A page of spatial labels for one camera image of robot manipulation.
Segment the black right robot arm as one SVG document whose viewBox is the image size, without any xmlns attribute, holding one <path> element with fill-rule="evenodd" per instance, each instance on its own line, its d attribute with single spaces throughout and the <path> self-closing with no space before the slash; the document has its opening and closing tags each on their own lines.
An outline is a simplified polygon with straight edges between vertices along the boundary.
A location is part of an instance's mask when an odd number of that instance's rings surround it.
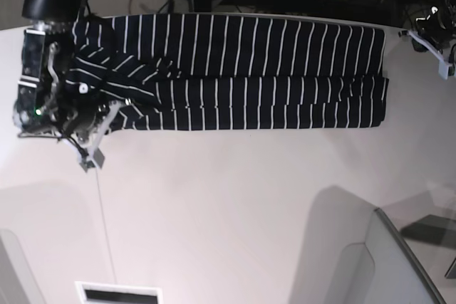
<svg viewBox="0 0 456 304">
<path fill-rule="evenodd" d="M 77 47 L 73 30 L 79 19 L 94 17 L 88 0 L 24 0 L 22 16 L 32 26 L 24 31 L 21 77 L 13 121 L 20 138 L 48 138 L 68 143 L 84 171 L 102 168 L 105 156 L 99 145 L 120 109 L 130 99 L 106 100 L 101 89 L 87 83 L 76 93 L 66 89 Z"/>
</svg>

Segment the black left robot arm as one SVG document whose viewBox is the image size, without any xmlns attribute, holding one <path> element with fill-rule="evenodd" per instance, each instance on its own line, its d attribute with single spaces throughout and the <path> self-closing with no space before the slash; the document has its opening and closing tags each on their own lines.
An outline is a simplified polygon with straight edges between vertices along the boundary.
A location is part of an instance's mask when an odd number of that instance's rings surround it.
<svg viewBox="0 0 456 304">
<path fill-rule="evenodd" d="M 455 0 L 418 0 L 425 15 L 411 19 L 410 28 L 399 33 L 410 39 L 418 53 L 431 53 L 438 60 L 437 74 L 455 77 Z"/>
</svg>

